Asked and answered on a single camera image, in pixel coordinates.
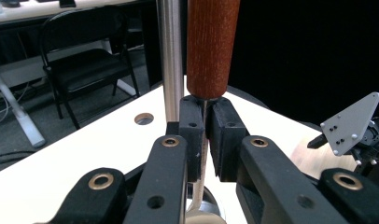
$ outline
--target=silver metal pole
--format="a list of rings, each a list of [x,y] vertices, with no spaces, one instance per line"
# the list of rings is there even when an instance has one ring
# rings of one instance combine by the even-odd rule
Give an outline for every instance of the silver metal pole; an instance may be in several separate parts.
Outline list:
[[[166,121],[178,121],[179,103],[184,96],[180,1],[157,0],[157,8]]]

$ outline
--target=white table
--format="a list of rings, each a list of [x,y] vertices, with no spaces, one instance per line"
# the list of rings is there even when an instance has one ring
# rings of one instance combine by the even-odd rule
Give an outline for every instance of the white table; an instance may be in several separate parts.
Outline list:
[[[230,93],[229,98],[251,134],[276,144],[308,175],[318,177],[328,167],[355,164],[333,156],[328,146],[307,149],[319,132]],[[134,118],[150,113],[149,125]],[[35,223],[52,219],[70,189],[87,172],[109,167],[124,174],[147,160],[154,141],[165,133],[163,89],[158,88],[81,130],[0,172],[0,223]],[[235,184],[219,183],[209,158],[205,185],[221,202],[228,223],[246,223]]]

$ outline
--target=gray floor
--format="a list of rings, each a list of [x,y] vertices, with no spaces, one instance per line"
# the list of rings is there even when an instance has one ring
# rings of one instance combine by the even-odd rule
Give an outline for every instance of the gray floor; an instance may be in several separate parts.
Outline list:
[[[142,49],[131,51],[131,59],[140,94],[143,95],[149,91],[144,51]],[[123,80],[129,85],[133,85],[129,77],[125,77]],[[129,95],[118,89],[117,94],[112,96],[112,89],[112,86],[107,86],[70,103],[79,120],[95,113],[98,114],[81,122],[81,127],[133,100],[129,99],[122,102]],[[18,96],[21,94],[22,91],[16,92]],[[12,111],[8,110],[7,115],[0,122],[0,171],[76,131],[64,106],[62,106],[64,118],[58,118],[48,82],[40,81],[30,86],[21,98],[20,104],[30,115],[47,143],[40,148],[32,147]],[[5,110],[5,108],[4,101],[0,99],[0,111]],[[5,112],[0,113],[0,119],[4,114]]]

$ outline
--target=silver metal plate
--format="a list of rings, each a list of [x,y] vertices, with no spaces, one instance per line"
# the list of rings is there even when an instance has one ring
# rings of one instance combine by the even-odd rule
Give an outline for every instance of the silver metal plate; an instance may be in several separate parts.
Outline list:
[[[363,137],[379,103],[379,92],[372,92],[320,124],[335,156],[342,156]]]

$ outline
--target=brown wooden handle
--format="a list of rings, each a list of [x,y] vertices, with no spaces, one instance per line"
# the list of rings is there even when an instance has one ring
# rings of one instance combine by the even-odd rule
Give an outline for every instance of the brown wooden handle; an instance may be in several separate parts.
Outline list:
[[[189,0],[187,89],[205,100],[227,90],[240,0]]]

